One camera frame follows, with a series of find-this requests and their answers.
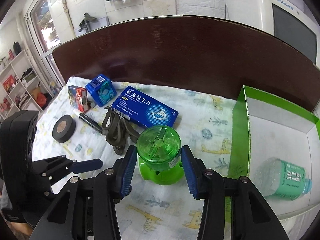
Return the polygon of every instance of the water bottle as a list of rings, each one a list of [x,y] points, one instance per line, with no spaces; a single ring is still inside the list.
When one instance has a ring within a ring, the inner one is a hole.
[[[264,197],[273,195],[288,200],[307,194],[312,187],[303,167],[277,158],[266,160],[251,181]]]

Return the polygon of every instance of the brown wooden board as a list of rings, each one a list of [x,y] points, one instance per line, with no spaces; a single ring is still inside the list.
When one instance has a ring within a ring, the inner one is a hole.
[[[67,81],[103,73],[237,99],[242,85],[313,111],[320,71],[281,40],[238,23],[197,16],[111,25],[62,44],[53,58]]]

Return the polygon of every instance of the white appliance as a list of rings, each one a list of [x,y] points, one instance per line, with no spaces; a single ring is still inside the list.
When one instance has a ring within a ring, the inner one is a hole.
[[[274,35],[300,51],[320,68],[319,26],[291,2],[227,0],[226,19]]]

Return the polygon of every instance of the metal bolt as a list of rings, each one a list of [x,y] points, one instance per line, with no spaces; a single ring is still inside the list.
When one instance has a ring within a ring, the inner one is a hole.
[[[207,175],[212,175],[214,173],[213,169],[205,169],[204,173]]]
[[[79,180],[79,178],[76,177],[76,176],[74,176],[74,177],[72,177],[72,178],[70,179],[70,182],[71,182],[71,183],[76,183],[78,180]]]
[[[106,175],[111,175],[113,174],[113,169],[106,169],[106,171],[104,172]]]
[[[248,183],[248,182],[249,182],[249,179],[248,179],[248,177],[246,177],[246,176],[241,176],[241,177],[240,177],[240,180],[241,180],[241,182],[243,182],[243,183]]]

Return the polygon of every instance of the barcode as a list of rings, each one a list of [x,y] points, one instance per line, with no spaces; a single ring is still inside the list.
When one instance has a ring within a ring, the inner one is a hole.
[[[101,83],[102,81],[104,81],[104,78],[102,76],[98,76],[97,80]]]
[[[121,113],[119,110],[117,110],[115,108],[113,109],[113,111],[115,111],[117,114],[121,115],[122,117],[124,117],[125,119],[128,119],[130,121],[130,117],[127,116],[126,114]]]

